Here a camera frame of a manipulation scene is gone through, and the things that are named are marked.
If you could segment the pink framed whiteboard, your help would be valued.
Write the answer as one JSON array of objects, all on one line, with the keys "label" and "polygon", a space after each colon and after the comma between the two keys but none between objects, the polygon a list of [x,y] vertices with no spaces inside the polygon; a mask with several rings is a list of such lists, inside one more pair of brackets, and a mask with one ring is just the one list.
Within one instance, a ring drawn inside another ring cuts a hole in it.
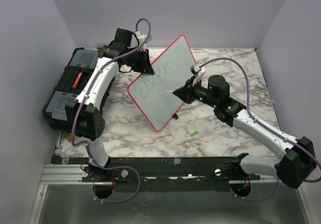
[{"label": "pink framed whiteboard", "polygon": [[193,75],[195,59],[184,35],[175,39],[151,63],[153,75],[139,75],[127,88],[140,111],[155,131],[161,131],[182,106],[183,101],[169,93],[185,85]]}]

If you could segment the green marker cap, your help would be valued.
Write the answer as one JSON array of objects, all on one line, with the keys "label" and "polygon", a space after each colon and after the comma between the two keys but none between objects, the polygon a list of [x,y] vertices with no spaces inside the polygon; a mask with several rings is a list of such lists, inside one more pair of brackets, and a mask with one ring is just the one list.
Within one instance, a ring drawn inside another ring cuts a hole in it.
[{"label": "green marker cap", "polygon": [[199,133],[199,131],[194,131],[194,132],[190,133],[190,136],[193,137],[193,136],[197,135],[198,133]]}]

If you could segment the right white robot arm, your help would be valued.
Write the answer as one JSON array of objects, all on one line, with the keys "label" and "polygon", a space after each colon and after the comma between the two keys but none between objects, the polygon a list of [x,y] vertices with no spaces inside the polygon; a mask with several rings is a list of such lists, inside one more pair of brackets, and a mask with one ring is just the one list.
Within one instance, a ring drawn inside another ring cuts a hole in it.
[{"label": "right white robot arm", "polygon": [[218,120],[243,131],[275,154],[274,157],[245,154],[239,163],[231,166],[235,179],[263,174],[277,177],[288,187],[297,189],[316,168],[314,147],[309,138],[298,139],[254,116],[248,107],[230,97],[230,85],[223,76],[210,76],[207,87],[192,77],[173,94],[184,103],[197,100],[212,107]]}]

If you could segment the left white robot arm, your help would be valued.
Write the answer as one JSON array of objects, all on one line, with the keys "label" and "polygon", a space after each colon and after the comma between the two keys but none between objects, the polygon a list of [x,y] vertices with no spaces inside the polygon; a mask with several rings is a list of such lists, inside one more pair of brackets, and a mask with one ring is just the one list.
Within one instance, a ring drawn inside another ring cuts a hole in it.
[{"label": "left white robot arm", "polygon": [[71,127],[71,143],[74,147],[85,146],[90,168],[100,181],[106,181],[111,176],[111,169],[107,166],[109,155],[101,138],[105,128],[102,109],[121,66],[126,65],[132,71],[145,75],[154,74],[146,48],[150,39],[150,33],[118,28],[114,40],[97,49],[96,67],[83,90],[75,100],[65,104]]}]

